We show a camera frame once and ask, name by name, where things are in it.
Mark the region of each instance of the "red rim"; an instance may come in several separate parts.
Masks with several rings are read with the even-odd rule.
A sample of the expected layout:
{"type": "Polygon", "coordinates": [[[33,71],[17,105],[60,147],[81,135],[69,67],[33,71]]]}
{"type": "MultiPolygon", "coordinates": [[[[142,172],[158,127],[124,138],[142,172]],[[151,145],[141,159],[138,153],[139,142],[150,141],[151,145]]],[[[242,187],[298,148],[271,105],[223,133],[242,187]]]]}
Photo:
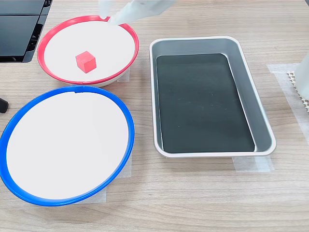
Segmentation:
{"type": "Polygon", "coordinates": [[[45,48],[47,46],[47,44],[49,43],[49,41],[52,39],[52,37],[54,35],[56,35],[59,31],[63,30],[64,28],[67,28],[71,25],[74,24],[78,24],[78,23],[83,23],[83,22],[89,22],[89,21],[103,21],[103,22],[107,22],[110,19],[110,17],[107,17],[105,19],[101,19],[98,15],[88,15],[88,16],[81,16],[81,17],[77,17],[77,18],[72,18],[68,21],[65,21],[63,23],[60,23],[59,25],[55,26],[53,29],[51,29],[42,39],[39,47],[38,47],[38,61],[40,66],[42,67],[42,69],[51,77],[55,78],[56,80],[62,81],[62,82],[66,82],[66,83],[70,83],[70,84],[75,84],[75,85],[94,85],[94,84],[99,84],[99,83],[103,83],[109,80],[114,79],[115,77],[119,76],[120,74],[122,74],[125,70],[127,70],[131,64],[134,62],[135,58],[137,57],[137,54],[139,52],[139,47],[140,47],[140,43],[139,43],[139,39],[137,37],[137,34],[135,33],[135,31],[133,30],[132,27],[130,27],[128,24],[122,24],[120,25],[123,29],[125,29],[127,32],[129,32],[129,34],[133,37],[134,40],[134,44],[135,44],[135,51],[134,51],[134,55],[132,60],[119,72],[117,72],[114,75],[111,75],[109,77],[105,77],[103,79],[100,80],[96,80],[96,81],[69,81],[69,80],[65,80],[62,78],[59,78],[58,76],[56,76],[55,74],[53,74],[46,66],[45,64],[45,60],[44,60],[44,52],[45,52],[45,48]]]}

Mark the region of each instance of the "black object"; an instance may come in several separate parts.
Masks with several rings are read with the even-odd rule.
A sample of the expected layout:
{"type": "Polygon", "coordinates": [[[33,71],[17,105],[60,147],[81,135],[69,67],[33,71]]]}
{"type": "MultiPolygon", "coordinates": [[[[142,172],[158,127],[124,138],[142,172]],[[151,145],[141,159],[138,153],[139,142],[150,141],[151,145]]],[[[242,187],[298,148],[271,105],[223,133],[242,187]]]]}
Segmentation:
{"type": "Polygon", "coordinates": [[[0,0],[0,62],[29,62],[51,0],[0,0]]]}
{"type": "Polygon", "coordinates": [[[160,56],[156,62],[164,151],[254,151],[224,55],[160,56]]]}
{"type": "Polygon", "coordinates": [[[9,107],[9,103],[6,100],[0,98],[0,113],[5,113],[9,107]]]}

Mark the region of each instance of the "blue rim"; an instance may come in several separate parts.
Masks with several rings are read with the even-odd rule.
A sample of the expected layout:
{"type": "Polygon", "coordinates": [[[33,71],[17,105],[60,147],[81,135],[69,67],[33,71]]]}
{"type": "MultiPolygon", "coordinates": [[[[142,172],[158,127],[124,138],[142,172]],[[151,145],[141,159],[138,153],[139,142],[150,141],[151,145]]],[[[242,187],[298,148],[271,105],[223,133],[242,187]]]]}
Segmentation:
{"type": "Polygon", "coordinates": [[[120,173],[120,171],[123,169],[124,165],[126,164],[127,160],[130,157],[132,148],[134,144],[134,123],[133,123],[133,118],[131,116],[131,113],[129,112],[128,108],[126,105],[115,95],[112,93],[103,90],[101,88],[97,87],[90,87],[90,86],[68,86],[68,87],[62,87],[62,88],[57,88],[52,91],[49,91],[47,93],[44,93],[40,95],[39,97],[33,99],[30,101],[28,104],[26,104],[23,108],[21,108],[11,119],[11,121],[8,123],[6,126],[1,139],[0,139],[0,176],[6,185],[6,187],[17,197],[20,199],[36,204],[36,205],[41,205],[41,206],[61,206],[61,205],[67,205],[67,204],[72,204],[76,203],[79,201],[82,201],[103,188],[105,188],[110,182],[112,182],[115,177],[120,173]],[[8,167],[7,167],[7,162],[6,162],[6,150],[7,150],[7,145],[9,142],[9,139],[11,137],[11,134],[19,122],[19,120],[27,113],[33,106],[36,104],[40,103],[41,101],[50,98],[54,95],[65,93],[65,92],[75,92],[75,93],[81,93],[81,92],[91,92],[91,93],[97,93],[101,94],[105,97],[108,97],[111,99],[113,102],[115,102],[119,108],[122,110],[126,117],[127,125],[128,125],[128,131],[129,131],[129,136],[128,136],[128,144],[126,147],[126,152],[125,155],[118,165],[117,169],[108,177],[102,184],[97,186],[96,188],[90,190],[89,192],[86,192],[82,195],[75,196],[72,198],[67,198],[67,199],[60,199],[60,200],[51,200],[51,199],[45,199],[45,198],[40,198],[36,197],[32,194],[27,193],[26,191],[22,190],[12,179],[8,167]]]}

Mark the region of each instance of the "black tray bottom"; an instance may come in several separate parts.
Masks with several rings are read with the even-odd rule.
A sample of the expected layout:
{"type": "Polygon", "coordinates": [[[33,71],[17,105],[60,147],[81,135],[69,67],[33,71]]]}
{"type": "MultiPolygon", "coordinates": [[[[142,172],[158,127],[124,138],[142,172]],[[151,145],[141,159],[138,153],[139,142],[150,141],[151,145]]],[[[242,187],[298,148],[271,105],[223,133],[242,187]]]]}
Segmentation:
{"type": "Polygon", "coordinates": [[[164,151],[254,151],[224,55],[160,56],[156,65],[164,151]]]}

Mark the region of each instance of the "wooden table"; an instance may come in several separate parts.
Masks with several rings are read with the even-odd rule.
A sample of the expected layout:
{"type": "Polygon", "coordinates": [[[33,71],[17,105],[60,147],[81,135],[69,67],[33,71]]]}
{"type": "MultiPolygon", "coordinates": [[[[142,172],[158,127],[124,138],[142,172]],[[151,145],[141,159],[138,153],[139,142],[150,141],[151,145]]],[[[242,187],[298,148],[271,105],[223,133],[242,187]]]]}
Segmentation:
{"type": "MultiPolygon", "coordinates": [[[[120,9],[117,3],[114,10],[120,9]]],[[[96,1],[54,1],[42,36],[96,1]]],[[[132,177],[107,187],[106,203],[46,208],[0,183],[0,231],[308,232],[309,146],[267,64],[298,63],[309,51],[303,0],[179,1],[159,17],[131,24],[140,53],[130,82],[105,89],[130,109],[136,127],[132,177]],[[153,146],[149,44],[158,38],[228,35],[239,40],[277,138],[271,173],[236,173],[232,159],[166,159],[153,146]]],[[[10,103],[0,131],[28,101],[63,86],[30,63],[0,64],[0,97],[10,103]]]]}

